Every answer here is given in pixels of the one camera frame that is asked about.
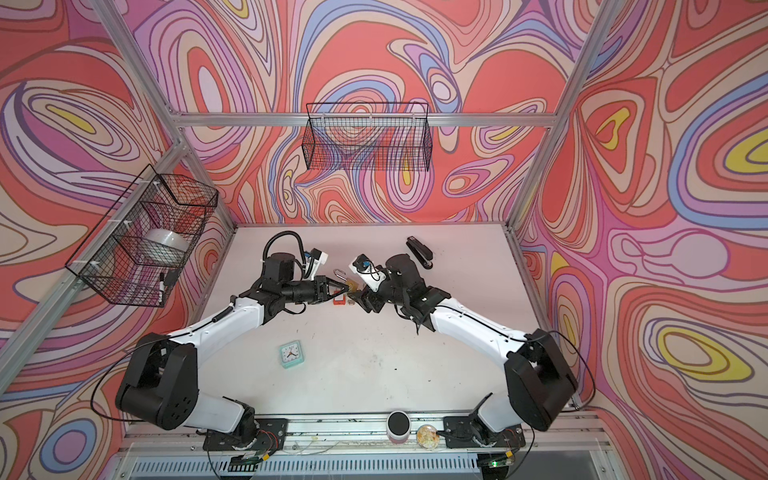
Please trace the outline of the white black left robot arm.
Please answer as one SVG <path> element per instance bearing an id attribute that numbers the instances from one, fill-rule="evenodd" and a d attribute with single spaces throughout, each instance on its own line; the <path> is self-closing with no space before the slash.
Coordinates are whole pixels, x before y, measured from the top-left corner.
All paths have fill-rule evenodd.
<path id="1" fill-rule="evenodd" d="M 281 313 L 299 315 L 330 302 L 348 285 L 318 274 L 325 252 L 262 252 L 261 273 L 246 291 L 231 296 L 219 313 L 167 334 L 147 334 L 129 355 L 115 405 L 163 430 L 189 427 L 245 442 L 259 431 L 252 407 L 201 392 L 198 370 L 214 354 Z"/>

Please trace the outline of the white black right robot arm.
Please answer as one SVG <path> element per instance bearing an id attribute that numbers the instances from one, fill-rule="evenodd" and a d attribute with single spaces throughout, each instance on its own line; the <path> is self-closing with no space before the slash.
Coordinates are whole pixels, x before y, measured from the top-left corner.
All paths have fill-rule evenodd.
<path id="1" fill-rule="evenodd" d="M 418 330 L 458 340 L 503 370 L 506 392 L 487 395 L 475 410 L 487 430 L 500 433 L 526 424 L 547 431 L 576 393 L 578 381 L 550 333 L 524 333 L 469 309 L 447 291 L 429 286 L 406 254 L 389 258 L 383 266 L 361 254 L 349 268 L 365 284 L 354 298 L 366 312 L 378 313 L 391 304 Z"/>

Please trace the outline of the black stapler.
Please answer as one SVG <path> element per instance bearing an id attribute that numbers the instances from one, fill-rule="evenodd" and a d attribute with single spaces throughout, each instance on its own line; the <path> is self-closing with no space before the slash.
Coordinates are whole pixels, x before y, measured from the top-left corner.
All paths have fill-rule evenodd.
<path id="1" fill-rule="evenodd" d="M 429 247 L 414 236 L 409 236 L 406 239 L 406 246 L 424 269 L 433 268 L 434 253 Z"/>

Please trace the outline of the mint green alarm clock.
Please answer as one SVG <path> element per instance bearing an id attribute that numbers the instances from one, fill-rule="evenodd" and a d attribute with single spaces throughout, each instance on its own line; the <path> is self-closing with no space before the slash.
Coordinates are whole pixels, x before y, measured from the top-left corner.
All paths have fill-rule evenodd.
<path id="1" fill-rule="evenodd" d="M 278 349 L 280 365 L 289 369 L 304 362 L 304 352 L 299 340 L 283 344 Z"/>

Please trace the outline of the pink cylinder black top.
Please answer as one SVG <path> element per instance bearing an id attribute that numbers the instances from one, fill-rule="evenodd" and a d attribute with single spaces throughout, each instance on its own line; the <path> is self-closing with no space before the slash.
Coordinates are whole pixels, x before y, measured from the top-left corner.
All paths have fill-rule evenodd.
<path id="1" fill-rule="evenodd" d="M 410 417 L 403 411 L 391 412 L 386 420 L 386 434 L 393 444 L 405 443 L 411 431 Z"/>

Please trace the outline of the round beige patterned ball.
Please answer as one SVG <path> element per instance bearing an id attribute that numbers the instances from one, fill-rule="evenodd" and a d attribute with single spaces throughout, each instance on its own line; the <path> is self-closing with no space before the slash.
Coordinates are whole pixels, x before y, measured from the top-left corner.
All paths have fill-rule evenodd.
<path id="1" fill-rule="evenodd" d="M 429 424 L 421 425 L 416 431 L 417 444 L 426 450 L 435 450 L 440 444 L 437 429 Z"/>

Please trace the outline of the black marker in basket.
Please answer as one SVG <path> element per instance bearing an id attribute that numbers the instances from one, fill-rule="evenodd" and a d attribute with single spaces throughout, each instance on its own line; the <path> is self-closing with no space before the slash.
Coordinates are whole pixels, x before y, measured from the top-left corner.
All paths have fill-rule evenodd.
<path id="1" fill-rule="evenodd" d="M 161 272 L 158 277 L 158 304 L 163 306 L 165 304 L 165 273 Z"/>

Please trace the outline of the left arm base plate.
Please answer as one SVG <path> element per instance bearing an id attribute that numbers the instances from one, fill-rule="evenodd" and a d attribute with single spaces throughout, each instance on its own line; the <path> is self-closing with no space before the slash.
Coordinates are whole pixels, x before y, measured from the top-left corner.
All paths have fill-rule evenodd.
<path id="1" fill-rule="evenodd" d="M 287 418 L 246 419 L 232 433 L 207 431 L 203 443 L 206 452 L 256 452 L 274 454 L 284 448 Z"/>

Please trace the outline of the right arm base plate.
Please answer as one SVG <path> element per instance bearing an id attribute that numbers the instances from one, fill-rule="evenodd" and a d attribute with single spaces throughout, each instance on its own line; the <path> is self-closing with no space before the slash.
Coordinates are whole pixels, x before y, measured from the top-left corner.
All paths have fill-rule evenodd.
<path id="1" fill-rule="evenodd" d="M 469 448 L 505 448 L 513 451 L 525 447 L 522 428 L 508 427 L 501 432 L 493 432 L 477 416 L 445 416 L 443 428 L 438 431 L 449 449 Z"/>

